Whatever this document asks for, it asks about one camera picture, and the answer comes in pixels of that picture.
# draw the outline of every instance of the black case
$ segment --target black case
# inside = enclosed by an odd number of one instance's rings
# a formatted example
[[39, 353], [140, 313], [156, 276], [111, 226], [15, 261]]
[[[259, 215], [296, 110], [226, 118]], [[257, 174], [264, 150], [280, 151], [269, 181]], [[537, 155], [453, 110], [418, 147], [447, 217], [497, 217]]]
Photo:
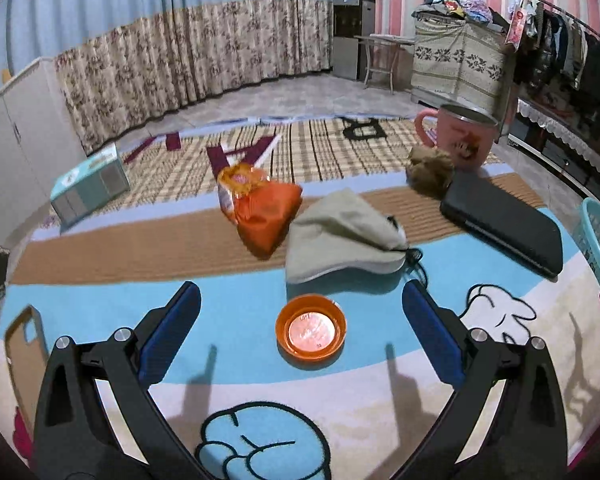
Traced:
[[556, 278], [562, 271], [556, 223], [486, 178], [457, 171], [440, 212], [543, 276]]

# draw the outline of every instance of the metal screw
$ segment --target metal screw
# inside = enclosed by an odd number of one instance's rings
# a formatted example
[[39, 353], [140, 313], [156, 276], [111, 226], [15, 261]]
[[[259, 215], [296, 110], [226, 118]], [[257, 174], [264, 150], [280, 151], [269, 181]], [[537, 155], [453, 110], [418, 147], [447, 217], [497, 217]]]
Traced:
[[71, 340], [68, 338], [68, 336], [65, 336], [65, 335], [63, 335], [62, 337], [59, 337], [59, 338], [56, 340], [56, 346], [57, 346], [59, 349], [62, 349], [62, 348], [67, 348], [67, 347], [69, 346], [69, 343], [70, 343], [70, 342], [71, 342]]
[[119, 328], [116, 330], [116, 333], [113, 335], [116, 341], [126, 341], [131, 337], [131, 330], [128, 328]]
[[546, 343], [544, 342], [544, 339], [541, 339], [539, 337], [532, 337], [531, 338], [531, 346], [533, 348], [535, 348], [536, 350], [544, 350]]
[[488, 336], [489, 334], [487, 334], [486, 331], [481, 328], [474, 328], [471, 330], [471, 339], [477, 341], [478, 343], [487, 341]]

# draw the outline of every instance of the rug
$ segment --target rug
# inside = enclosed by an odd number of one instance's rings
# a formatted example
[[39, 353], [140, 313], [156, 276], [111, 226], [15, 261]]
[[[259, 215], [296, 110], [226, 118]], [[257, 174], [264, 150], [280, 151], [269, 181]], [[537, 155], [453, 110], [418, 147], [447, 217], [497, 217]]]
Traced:
[[[549, 281], [442, 217], [404, 172], [417, 142], [409, 120], [381, 121], [384, 139], [347, 140], [339, 119], [245, 126], [156, 140], [126, 168], [132, 190], [67, 232], [34, 233], [0, 313], [0, 431], [10, 440], [16, 400], [4, 334], [26, 304], [40, 311], [48, 350], [60, 336], [105, 340], [162, 306], [183, 280], [202, 309], [163, 381], [150, 394], [184, 446], [218, 480], [386, 480], [426, 436], [452, 389], [440, 383], [402, 310], [406, 269], [387, 276], [345, 269], [285, 283], [283, 242], [252, 256], [218, 210], [206, 147], [250, 145], [276, 134], [264, 168], [302, 185], [303, 208], [349, 187], [396, 216], [422, 250], [429, 293], [468, 328], [495, 340], [546, 341], [566, 410], [570, 456], [600, 421], [600, 286], [568, 232], [512, 169], [490, 155], [484, 178], [538, 208], [560, 228], [564, 270]], [[347, 334], [337, 359], [307, 368], [281, 353], [282, 306], [323, 294]], [[142, 460], [106, 383], [98, 390], [124, 451]], [[461, 458], [475, 453], [498, 405], [496, 385]]]
[[[380, 119], [379, 123], [387, 133], [386, 139], [347, 140], [342, 135], [345, 125], [341, 118], [254, 124], [208, 136], [185, 137], [181, 150], [174, 152], [167, 150], [164, 138], [158, 138], [125, 165], [131, 192], [113, 200], [96, 214], [210, 193], [216, 188], [216, 180], [206, 147], [244, 148], [265, 136], [280, 138], [262, 167], [271, 178], [281, 182], [302, 184], [402, 171], [411, 148], [420, 142], [413, 121]], [[486, 163], [496, 162], [498, 158], [490, 153]], [[58, 216], [52, 210], [45, 225], [58, 224]]]

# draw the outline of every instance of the white handprint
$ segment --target white handprint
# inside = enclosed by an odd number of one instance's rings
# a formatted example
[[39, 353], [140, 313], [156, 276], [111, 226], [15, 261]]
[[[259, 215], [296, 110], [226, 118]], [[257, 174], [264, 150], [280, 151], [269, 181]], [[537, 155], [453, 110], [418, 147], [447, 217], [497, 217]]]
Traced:
[[536, 317], [528, 303], [500, 286], [474, 285], [466, 295], [466, 308], [460, 319], [469, 329], [485, 329], [496, 341], [523, 345], [531, 337], [524, 322]]

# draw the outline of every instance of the orange bowl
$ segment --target orange bowl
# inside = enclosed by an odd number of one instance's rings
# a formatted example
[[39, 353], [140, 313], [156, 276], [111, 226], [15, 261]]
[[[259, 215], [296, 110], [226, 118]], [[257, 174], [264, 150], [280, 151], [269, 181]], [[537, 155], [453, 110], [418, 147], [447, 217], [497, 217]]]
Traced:
[[276, 339], [289, 355], [306, 362], [323, 361], [344, 343], [347, 320], [338, 305], [320, 294], [293, 298], [278, 314]]

